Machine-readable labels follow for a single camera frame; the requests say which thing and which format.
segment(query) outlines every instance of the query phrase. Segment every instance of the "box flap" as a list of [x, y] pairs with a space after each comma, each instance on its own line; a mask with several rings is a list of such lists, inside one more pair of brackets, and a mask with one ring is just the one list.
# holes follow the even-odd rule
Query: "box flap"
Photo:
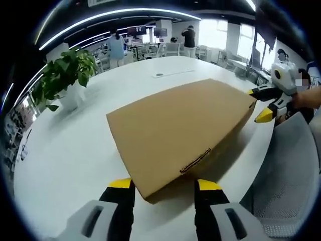
[[147, 198], [199, 162], [255, 102], [208, 79], [145, 97], [107, 119], [130, 176]]

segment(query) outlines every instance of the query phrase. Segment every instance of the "white conference table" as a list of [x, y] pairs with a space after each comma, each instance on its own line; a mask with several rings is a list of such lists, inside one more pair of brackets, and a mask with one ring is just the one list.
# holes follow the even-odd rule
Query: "white conference table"
[[231, 62], [235, 67], [246, 70], [246, 63], [243, 63], [242, 61], [234, 60], [234, 59], [229, 59], [229, 62]]
[[[88, 201], [98, 200], [111, 181], [128, 177], [107, 113], [162, 90], [207, 78], [243, 91], [255, 87], [214, 64], [172, 56], [135, 62], [92, 77], [84, 92], [85, 102], [71, 114], [66, 115], [62, 108], [45, 110], [30, 127], [28, 155], [17, 161], [15, 168], [15, 199], [30, 228], [39, 237], [57, 236], [67, 219]], [[274, 122], [256, 124], [254, 118], [267, 105], [257, 102], [223, 160], [231, 165], [218, 183], [231, 202], [243, 198], [265, 158]], [[131, 240], [197, 240], [194, 215], [193, 195], [178, 195], [152, 205], [136, 191]]]

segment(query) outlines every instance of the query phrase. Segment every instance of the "green leaves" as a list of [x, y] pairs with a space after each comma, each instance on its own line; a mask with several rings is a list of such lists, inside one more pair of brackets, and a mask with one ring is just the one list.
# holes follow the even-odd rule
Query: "green leaves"
[[87, 83], [88, 83], [88, 76], [86, 73], [84, 72], [79, 72], [78, 73], [78, 82], [80, 85], [87, 87]]
[[52, 105], [46, 105], [46, 107], [48, 107], [48, 109], [51, 111], [56, 111], [59, 106], [52, 104]]
[[[39, 104], [46, 100], [56, 100], [58, 93], [67, 90], [78, 79], [79, 84], [87, 87], [89, 78], [97, 71], [98, 67], [94, 57], [89, 51], [74, 47], [68, 52], [61, 53], [62, 58], [50, 61], [43, 69], [40, 83], [36, 84], [32, 96]], [[51, 111], [55, 111], [57, 105], [47, 105]]]
[[64, 59], [57, 59], [56, 62], [58, 63], [58, 65], [59, 65], [64, 71], [67, 71], [68, 66], [69, 66], [70, 63], [65, 62]]

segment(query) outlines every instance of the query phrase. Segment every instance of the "window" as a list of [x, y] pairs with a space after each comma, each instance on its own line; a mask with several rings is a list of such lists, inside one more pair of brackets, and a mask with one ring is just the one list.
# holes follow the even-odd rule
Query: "window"
[[28, 98], [25, 98], [25, 99], [22, 101], [22, 104], [24, 105], [25, 108], [27, 108], [27, 107], [29, 106]]
[[[251, 58], [254, 34], [255, 34], [255, 28], [253, 26], [244, 25], [244, 24], [241, 25], [239, 47], [237, 50], [238, 55], [247, 59]], [[264, 45], [265, 45], [264, 39], [260, 34], [257, 34], [256, 49], [261, 53], [261, 61], [263, 58]], [[274, 62], [274, 57], [275, 57], [275, 45], [271, 53], [269, 53], [269, 46], [267, 45], [262, 67], [265, 69], [270, 69], [272, 66], [272, 63]]]
[[[267, 69], [267, 70], [271, 69], [271, 66], [274, 63], [275, 48], [276, 48], [276, 41], [274, 43], [273, 50], [271, 50], [270, 53], [269, 53], [270, 46], [266, 45], [265, 56], [264, 56], [262, 67]], [[262, 61], [263, 51], [264, 51], [264, 39], [262, 38], [262, 36], [260, 34], [257, 34], [256, 49], [258, 51], [260, 51], [260, 53], [261, 53], [261, 61]]]
[[242, 24], [240, 32], [237, 54], [244, 58], [250, 59], [254, 40], [254, 27]]
[[225, 20], [201, 20], [199, 44], [211, 48], [226, 48], [227, 21]]
[[142, 42], [143, 43], [150, 43], [150, 31], [152, 35], [152, 42], [156, 42], [156, 37], [154, 36], [154, 28], [146, 29], [146, 34], [142, 36]]
[[143, 43], [149, 43], [150, 39], [149, 39], [149, 29], [146, 29], [146, 34], [144, 34], [142, 36], [142, 42]]

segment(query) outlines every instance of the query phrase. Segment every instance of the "potted plant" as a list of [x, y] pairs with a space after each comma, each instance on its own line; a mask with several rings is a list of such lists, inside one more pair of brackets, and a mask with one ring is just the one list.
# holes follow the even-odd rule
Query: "potted plant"
[[86, 87], [89, 77], [97, 70], [94, 57], [87, 50], [76, 51], [73, 48], [61, 53], [62, 58], [50, 61], [43, 69], [40, 83], [35, 86], [32, 96], [36, 105], [45, 103], [51, 111], [58, 106], [48, 104], [59, 99], [62, 106], [68, 110], [78, 107], [79, 92], [76, 85]]

